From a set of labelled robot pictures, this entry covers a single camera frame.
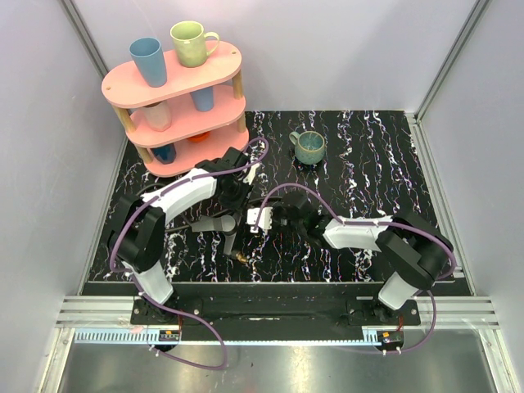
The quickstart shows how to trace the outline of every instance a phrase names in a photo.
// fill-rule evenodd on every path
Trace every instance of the black marble surface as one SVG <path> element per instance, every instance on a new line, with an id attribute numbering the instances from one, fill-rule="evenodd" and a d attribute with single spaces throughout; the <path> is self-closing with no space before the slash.
<path id="1" fill-rule="evenodd" d="M 250 136 L 265 136 L 269 154 L 263 161 L 252 197 L 260 197 L 281 183 L 296 182 L 319 192 L 331 207 L 345 217 L 380 217 L 401 207 L 413 208 L 436 225 L 417 152 L 401 111 L 288 111 L 248 112 Z M 293 158 L 291 131 L 315 130 L 326 138 L 327 155 L 315 167 L 305 167 Z M 254 149 L 257 156 L 260 149 Z M 125 193 L 173 179 L 149 174 L 133 145 L 129 144 L 107 213 Z M 221 210 L 216 201 L 193 206 L 187 216 L 211 215 Z M 177 218 L 170 227 L 183 222 Z M 102 230 L 88 280 L 122 281 L 108 268 Z M 353 282 L 382 281 L 391 268 L 372 251 L 314 249 L 296 233 L 252 234 L 245 225 L 235 248 L 249 258 L 242 265 L 222 255 L 224 239 L 218 233 L 192 233 L 189 229 L 165 236 L 162 262 L 173 282 Z"/>

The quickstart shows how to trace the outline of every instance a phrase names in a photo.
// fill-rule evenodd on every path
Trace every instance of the blue cup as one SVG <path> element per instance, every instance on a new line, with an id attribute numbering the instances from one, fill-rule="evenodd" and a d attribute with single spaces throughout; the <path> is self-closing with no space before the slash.
<path id="1" fill-rule="evenodd" d="M 152 88 L 159 88 L 167 82 L 164 53 L 158 39 L 137 39 L 129 47 L 129 53 L 140 74 Z"/>
<path id="2" fill-rule="evenodd" d="M 174 149 L 174 144 L 153 147 L 151 149 L 153 156 L 162 164 L 171 164 L 177 158 L 177 151 Z"/>
<path id="3" fill-rule="evenodd" d="M 215 100 L 213 99 L 213 86 L 208 88 L 202 88 L 195 92 L 190 92 L 193 104 L 195 104 L 196 110 L 200 112 L 207 112 L 213 109 Z"/>

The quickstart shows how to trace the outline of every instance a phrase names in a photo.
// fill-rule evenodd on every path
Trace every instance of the white wall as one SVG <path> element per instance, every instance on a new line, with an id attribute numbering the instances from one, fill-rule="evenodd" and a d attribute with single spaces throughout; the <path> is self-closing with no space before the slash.
<path id="1" fill-rule="evenodd" d="M 423 125 L 474 283 L 524 378 L 524 2 L 494 0 Z"/>
<path id="2" fill-rule="evenodd" d="M 124 132 L 58 1 L 0 3 L 0 391 L 32 391 Z"/>
<path id="3" fill-rule="evenodd" d="M 474 0 L 75 0 L 109 67 L 198 20 L 242 51 L 253 110 L 415 111 Z"/>

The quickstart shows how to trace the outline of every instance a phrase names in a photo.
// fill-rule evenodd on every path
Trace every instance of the white connector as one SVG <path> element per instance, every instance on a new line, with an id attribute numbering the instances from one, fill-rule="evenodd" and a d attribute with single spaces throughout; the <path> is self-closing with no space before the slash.
<path id="1" fill-rule="evenodd" d="M 272 207 L 265 207 L 262 209 L 260 215 L 260 221 L 258 226 L 255 226 L 256 218 L 259 216 L 260 208 L 255 207 L 247 210 L 246 222 L 251 226 L 251 233 L 258 233 L 259 228 L 262 228 L 264 232 L 268 232 L 271 229 L 271 210 Z"/>

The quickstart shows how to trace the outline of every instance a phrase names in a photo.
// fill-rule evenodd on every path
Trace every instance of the pink shelf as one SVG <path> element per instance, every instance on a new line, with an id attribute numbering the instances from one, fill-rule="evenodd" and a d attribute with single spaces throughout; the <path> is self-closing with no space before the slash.
<path id="1" fill-rule="evenodd" d="M 212 48 L 216 42 L 208 41 L 206 44 Z M 120 108 L 139 108 L 220 84 L 231 79 L 242 63 L 240 51 L 224 41 L 200 67 L 181 66 L 174 51 L 164 52 L 164 58 L 167 68 L 167 83 L 164 86 L 149 86 L 134 62 L 128 61 L 111 70 L 102 81 L 102 93 L 106 100 Z"/>
<path id="2" fill-rule="evenodd" d="M 177 158 L 172 164 L 164 165 L 153 159 L 153 162 L 146 164 L 146 168 L 155 176 L 169 178 L 188 172 L 203 160 L 213 160 L 223 156 L 230 147 L 243 150 L 248 142 L 247 130 L 239 133 L 236 124 L 227 125 L 211 131 L 210 136 L 203 142 L 193 143 L 187 139 L 175 142 Z"/>
<path id="3" fill-rule="evenodd" d="M 135 111 L 131 119 L 137 129 L 127 132 L 129 140 L 141 147 L 160 147 L 231 124 L 242 116 L 246 99 L 235 99 L 231 86 L 214 86 L 213 94 L 215 106 L 208 112 L 197 111 L 189 94 L 168 100 L 173 120 L 171 126 L 162 132 L 152 130 L 142 111 Z"/>

